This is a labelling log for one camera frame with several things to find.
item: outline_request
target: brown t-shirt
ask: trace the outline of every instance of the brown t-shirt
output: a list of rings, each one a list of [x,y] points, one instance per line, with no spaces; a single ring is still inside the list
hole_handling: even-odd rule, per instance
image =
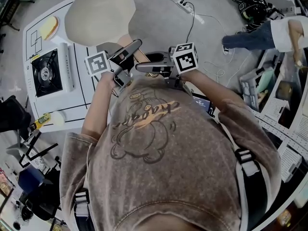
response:
[[[268,170],[275,198],[280,158],[250,109],[225,100],[219,119]],[[67,135],[60,192],[71,230],[76,228],[74,195],[84,184],[88,152],[90,211],[97,231],[130,231],[155,214],[173,214],[208,231],[239,230],[232,144],[187,93],[167,89],[161,80],[134,81],[119,97],[98,142]]]

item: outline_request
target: bread slice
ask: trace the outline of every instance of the bread slice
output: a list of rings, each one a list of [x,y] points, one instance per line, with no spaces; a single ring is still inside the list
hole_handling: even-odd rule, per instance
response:
[[[59,25],[59,20],[55,16],[50,16],[47,18],[44,25],[39,28],[40,34],[44,40],[47,40],[48,37],[57,29]]]

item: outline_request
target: person's leg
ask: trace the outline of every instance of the person's leg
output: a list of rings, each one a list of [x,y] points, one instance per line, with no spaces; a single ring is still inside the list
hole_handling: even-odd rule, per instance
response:
[[[275,48],[270,21],[265,22],[252,33],[241,33],[232,36],[225,36],[222,44],[227,49],[246,48],[252,50],[267,50]]]

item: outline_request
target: concrete floor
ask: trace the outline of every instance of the concrete floor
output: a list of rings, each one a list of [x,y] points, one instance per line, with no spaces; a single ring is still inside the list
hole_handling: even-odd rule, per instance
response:
[[[8,27],[1,29],[1,33],[7,34],[1,44],[4,54],[0,55],[0,96],[3,96],[4,99],[15,95],[22,105],[25,103],[26,85],[22,60],[23,29],[36,17],[62,1],[35,0],[34,4],[22,3],[13,18],[13,24],[20,28],[20,32],[13,31]],[[243,27],[244,22],[238,13],[237,5],[231,0],[186,1],[194,4],[196,13],[216,17],[228,35],[234,34]],[[129,24],[129,33],[133,39],[142,39],[141,50],[143,52],[165,51],[171,45],[185,42],[192,25],[193,16],[191,14],[186,13],[169,0],[135,0],[135,3],[136,12]],[[249,55],[249,51],[236,49],[230,62],[231,56],[225,56],[222,52],[221,39],[224,36],[224,30],[214,18],[196,15],[188,41],[196,44],[200,71],[216,80],[215,74],[219,69],[223,69],[225,75],[219,77],[218,80],[219,83],[227,85],[230,77]],[[230,80],[229,88],[241,91],[238,77],[255,68],[259,56],[260,52],[258,51],[249,55],[241,70]],[[222,67],[216,67],[205,63],[205,61]],[[59,131],[43,134],[42,139],[47,144],[58,142],[58,148],[53,149],[52,153],[61,156],[66,133],[67,131]],[[12,132],[0,134],[0,144],[2,145],[0,152],[13,143],[16,143],[16,136]]]

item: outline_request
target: cartoon graphic print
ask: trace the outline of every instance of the cartoon graphic print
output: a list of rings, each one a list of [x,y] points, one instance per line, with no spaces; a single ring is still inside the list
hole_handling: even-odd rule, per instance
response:
[[[180,103],[157,98],[155,90],[149,88],[138,88],[132,93],[126,97],[130,106],[124,120],[113,126],[116,135],[111,139],[110,156],[122,159],[128,155],[154,164],[164,157],[169,134],[176,130],[176,123],[168,119],[166,124],[164,117],[179,110]]]

